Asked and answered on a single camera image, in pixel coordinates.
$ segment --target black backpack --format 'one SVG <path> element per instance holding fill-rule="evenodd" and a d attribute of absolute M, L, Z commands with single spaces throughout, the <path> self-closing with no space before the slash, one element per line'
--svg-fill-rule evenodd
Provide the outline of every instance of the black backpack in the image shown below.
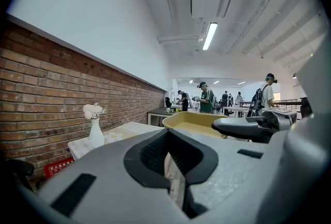
<path fill-rule="evenodd" d="M 256 113 L 256 111 L 263 108 L 263 106 L 262 106 L 263 91 L 268 85 L 269 84 L 265 85 L 262 90 L 261 90 L 261 88 L 257 89 L 255 95 L 252 98 L 252 102 L 250 103 L 247 117 L 251 117 L 253 113 Z"/>

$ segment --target white shirt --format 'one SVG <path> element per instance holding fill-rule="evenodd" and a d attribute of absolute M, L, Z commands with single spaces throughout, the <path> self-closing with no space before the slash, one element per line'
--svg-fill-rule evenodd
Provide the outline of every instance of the white shirt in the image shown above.
<path fill-rule="evenodd" d="M 263 99 L 262 99 L 262 106 L 264 108 L 270 108 L 269 104 L 268 104 L 268 101 L 269 100 L 273 100 L 275 99 L 274 98 L 274 91 L 273 91 L 273 88 L 271 87 L 271 85 L 268 85 L 264 91 L 263 91 Z"/>
<path fill-rule="evenodd" d="M 244 99 L 242 98 L 241 95 L 237 95 L 237 98 L 236 98 L 236 104 L 238 104 L 239 102 L 241 101 L 244 101 Z"/>

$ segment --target white table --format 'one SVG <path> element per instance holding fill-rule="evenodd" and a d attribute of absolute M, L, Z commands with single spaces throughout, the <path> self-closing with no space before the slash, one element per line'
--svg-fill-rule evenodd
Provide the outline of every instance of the white table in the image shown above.
<path fill-rule="evenodd" d="M 188 112 L 196 112 L 196 110 L 194 110 L 193 108 L 188 108 L 187 111 Z M 178 113 L 178 112 L 173 111 L 173 112 L 167 113 L 165 107 L 160 107 L 160 108 L 153 109 L 153 110 L 147 112 L 147 124 L 149 124 L 149 125 L 152 124 L 152 116 L 169 117 L 169 116 L 171 116 L 173 114 L 176 114 L 176 113 Z"/>
<path fill-rule="evenodd" d="M 200 109 L 200 102 L 195 102 L 195 101 L 192 101 L 192 102 L 193 102 L 193 108 Z"/>
<path fill-rule="evenodd" d="M 233 111 L 234 112 L 234 117 L 238 116 L 238 112 L 248 112 L 249 109 L 248 108 L 243 108 L 243 107 L 238 107 L 238 106 L 223 106 L 223 109 L 227 109 L 229 111 Z"/>
<path fill-rule="evenodd" d="M 104 143 L 109 144 L 123 139 L 128 139 L 143 133 L 161 129 L 163 129 L 163 127 L 149 126 L 140 123 L 130 122 L 119 127 L 104 131 Z M 68 147 L 74 160 L 83 157 L 85 154 L 94 149 L 89 142 L 89 137 L 70 141 L 68 143 Z"/>

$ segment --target green shirt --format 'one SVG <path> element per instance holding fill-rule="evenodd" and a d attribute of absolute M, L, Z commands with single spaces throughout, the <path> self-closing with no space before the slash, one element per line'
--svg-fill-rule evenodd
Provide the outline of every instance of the green shirt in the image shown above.
<path fill-rule="evenodd" d="M 209 103 L 200 103 L 200 111 L 202 113 L 211 113 L 213 108 L 214 93 L 211 89 L 202 92 L 201 99 L 208 100 Z"/>

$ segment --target brick wall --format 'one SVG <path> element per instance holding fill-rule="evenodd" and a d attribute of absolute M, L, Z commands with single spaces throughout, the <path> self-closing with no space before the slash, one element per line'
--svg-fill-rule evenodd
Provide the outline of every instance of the brick wall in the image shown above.
<path fill-rule="evenodd" d="M 0 42 L 0 148 L 6 158 L 43 166 L 71 157 L 68 142 L 89 135 L 83 105 L 99 103 L 102 130 L 163 106 L 164 92 L 12 23 Z"/>

